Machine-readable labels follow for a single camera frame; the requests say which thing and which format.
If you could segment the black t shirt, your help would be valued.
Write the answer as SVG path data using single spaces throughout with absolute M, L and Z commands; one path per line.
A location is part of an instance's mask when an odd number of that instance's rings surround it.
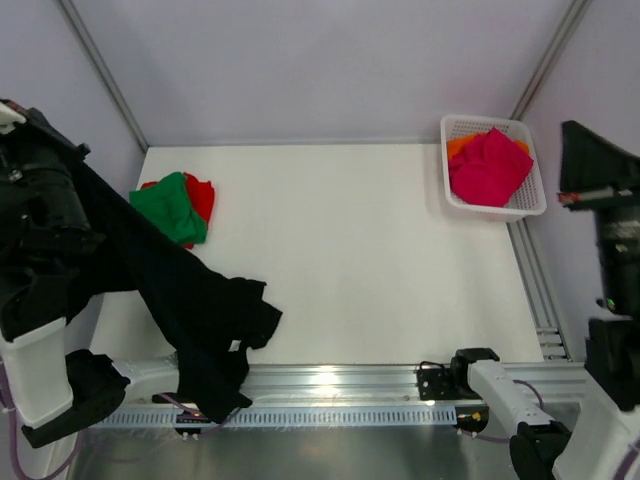
M 92 229 L 104 235 L 71 282 L 67 312 L 111 292 L 138 292 L 178 359 L 179 396 L 220 423 L 252 402 L 241 385 L 246 352 L 266 346 L 282 313 L 263 298 L 265 283 L 227 278 L 172 242 L 85 163 L 71 170 Z

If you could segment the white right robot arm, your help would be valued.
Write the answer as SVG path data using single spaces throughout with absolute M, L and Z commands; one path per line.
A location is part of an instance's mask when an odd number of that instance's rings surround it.
M 592 214 L 599 304 L 580 366 L 514 378 L 488 348 L 460 349 L 448 385 L 475 395 L 507 435 L 519 479 L 639 476 L 639 158 L 576 120 L 561 125 L 559 203 Z

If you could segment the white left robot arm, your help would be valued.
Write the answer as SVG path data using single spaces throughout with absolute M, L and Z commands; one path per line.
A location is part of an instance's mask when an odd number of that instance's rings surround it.
M 179 372 L 175 356 L 130 361 L 65 351 L 69 287 L 104 239 L 72 181 L 72 167 L 89 152 L 40 111 L 2 100 L 2 398 L 34 448 L 99 423 L 124 403 L 173 390 L 196 402 L 210 387 L 197 368 Z

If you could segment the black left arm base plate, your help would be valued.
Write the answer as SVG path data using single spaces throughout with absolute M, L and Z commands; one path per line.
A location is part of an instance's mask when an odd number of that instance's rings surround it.
M 176 393 L 159 393 L 154 394 L 152 397 L 152 402 L 156 404 L 160 403 L 171 403 L 171 404 L 182 404 L 187 406 L 195 406 L 195 403 L 190 399 L 177 395 Z

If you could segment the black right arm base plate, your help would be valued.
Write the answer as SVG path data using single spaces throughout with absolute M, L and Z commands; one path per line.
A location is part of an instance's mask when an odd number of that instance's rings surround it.
M 422 361 L 416 368 L 416 382 L 421 400 L 479 400 L 464 377 L 465 370 L 457 365 Z

